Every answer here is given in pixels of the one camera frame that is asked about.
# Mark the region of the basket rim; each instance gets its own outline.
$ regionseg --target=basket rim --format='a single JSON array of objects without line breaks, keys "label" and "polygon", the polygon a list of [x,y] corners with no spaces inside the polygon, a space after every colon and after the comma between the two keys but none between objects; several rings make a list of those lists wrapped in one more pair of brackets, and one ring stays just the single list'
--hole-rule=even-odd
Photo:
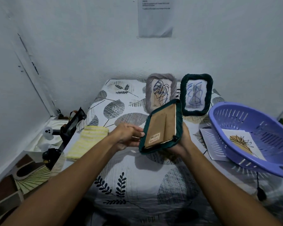
[{"label": "basket rim", "polygon": [[273,162],[269,162],[269,161],[265,161],[265,160],[262,160],[262,159],[259,159],[255,156],[252,156],[251,154],[248,154],[247,152],[243,151],[242,149],[240,149],[239,147],[237,147],[233,142],[231,142],[229,140],[229,138],[226,137],[226,135],[223,133],[223,131],[221,130],[221,127],[220,125],[217,123],[216,119],[214,118],[214,111],[216,109],[218,109],[220,106],[223,106],[223,105],[237,105],[237,106],[241,106],[241,107],[245,107],[245,108],[249,108],[249,109],[252,109],[256,112],[259,112],[263,115],[265,115],[266,117],[268,117],[270,120],[272,120],[273,122],[275,122],[277,125],[279,125],[282,129],[283,129],[283,126],[273,117],[257,110],[257,109],[254,109],[254,108],[251,108],[249,106],[246,106],[246,105],[243,105],[241,103],[236,103],[236,102],[219,102],[219,103],[216,103],[208,112],[208,116],[211,120],[211,123],[212,123],[212,126],[215,128],[216,132],[219,134],[220,138],[226,143],[226,145],[228,147],[230,147],[231,149],[233,149],[236,153],[238,153],[240,156],[242,156],[244,159],[247,159],[249,160],[250,162],[254,163],[256,166],[268,171],[268,172],[271,172],[271,173],[275,173],[273,170],[270,169],[269,166],[272,166],[272,167],[283,167],[283,164],[279,164],[279,163],[273,163]]}]

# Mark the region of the person's left hand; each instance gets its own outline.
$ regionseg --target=person's left hand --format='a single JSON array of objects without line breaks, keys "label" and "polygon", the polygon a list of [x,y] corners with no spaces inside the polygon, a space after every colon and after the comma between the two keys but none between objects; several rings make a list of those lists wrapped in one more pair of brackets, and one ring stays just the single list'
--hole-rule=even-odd
[{"label": "person's left hand", "polygon": [[126,147],[138,147],[140,138],[144,136],[143,129],[134,124],[120,123],[109,136],[117,141],[113,146],[116,151],[124,150]]}]

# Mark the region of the folded cloth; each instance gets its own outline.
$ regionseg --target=folded cloth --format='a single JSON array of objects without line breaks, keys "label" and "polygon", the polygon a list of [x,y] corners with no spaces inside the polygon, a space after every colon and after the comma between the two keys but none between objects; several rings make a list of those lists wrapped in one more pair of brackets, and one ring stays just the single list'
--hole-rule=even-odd
[{"label": "folded cloth", "polygon": [[98,126],[86,126],[77,140],[70,148],[66,158],[76,161],[109,133],[109,129]]}]

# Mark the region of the wall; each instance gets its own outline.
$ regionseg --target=wall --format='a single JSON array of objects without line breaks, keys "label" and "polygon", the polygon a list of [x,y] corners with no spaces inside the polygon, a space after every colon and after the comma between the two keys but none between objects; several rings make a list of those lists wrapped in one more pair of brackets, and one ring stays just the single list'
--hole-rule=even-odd
[{"label": "wall", "polygon": [[14,35],[0,3],[0,172],[50,117],[16,56]]},{"label": "wall", "polygon": [[283,110],[283,0],[176,0],[172,38],[138,39],[137,0],[8,0],[51,91],[69,113],[106,79],[208,73],[228,101]]}]

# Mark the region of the plastic basket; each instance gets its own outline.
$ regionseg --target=plastic basket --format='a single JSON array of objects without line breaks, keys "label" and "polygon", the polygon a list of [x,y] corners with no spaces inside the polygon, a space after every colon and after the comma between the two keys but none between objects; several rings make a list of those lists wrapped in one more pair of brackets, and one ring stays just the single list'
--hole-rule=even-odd
[{"label": "plastic basket", "polygon": [[[233,102],[217,103],[210,109],[208,116],[216,139],[230,160],[249,170],[283,177],[283,126],[277,120]],[[266,161],[237,147],[222,129],[249,132]]]}]

